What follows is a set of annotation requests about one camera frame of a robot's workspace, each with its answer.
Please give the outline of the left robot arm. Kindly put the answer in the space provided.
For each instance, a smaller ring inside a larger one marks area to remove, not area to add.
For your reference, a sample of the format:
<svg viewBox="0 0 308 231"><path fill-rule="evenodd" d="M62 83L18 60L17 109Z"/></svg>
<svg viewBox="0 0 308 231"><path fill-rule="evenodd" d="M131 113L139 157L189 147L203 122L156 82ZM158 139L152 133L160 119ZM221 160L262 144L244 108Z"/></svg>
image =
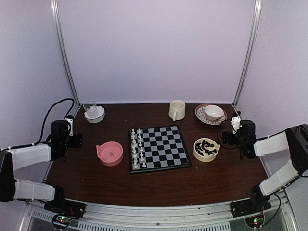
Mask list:
<svg viewBox="0 0 308 231"><path fill-rule="evenodd" d="M51 134L45 142L8 147L0 151L0 200L40 201L45 210L82 218L86 204L67 200L61 186L19 180L14 177L18 169L38 163L64 159L69 148L80 148L83 135L73 133L73 118L55 120Z"/></svg>

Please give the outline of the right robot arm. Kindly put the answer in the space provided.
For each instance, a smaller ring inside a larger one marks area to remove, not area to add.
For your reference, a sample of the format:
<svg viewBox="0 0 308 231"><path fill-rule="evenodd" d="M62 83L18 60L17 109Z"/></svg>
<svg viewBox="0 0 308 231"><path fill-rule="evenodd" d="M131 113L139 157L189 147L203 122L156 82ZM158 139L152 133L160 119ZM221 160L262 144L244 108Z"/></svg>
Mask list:
<svg viewBox="0 0 308 231"><path fill-rule="evenodd" d="M247 209L257 212L271 195L288 187L308 170L308 126L288 127L257 138L256 125L239 117L231 119L231 130L222 133L222 142L239 150L241 158L260 158L269 177L254 186Z"/></svg>

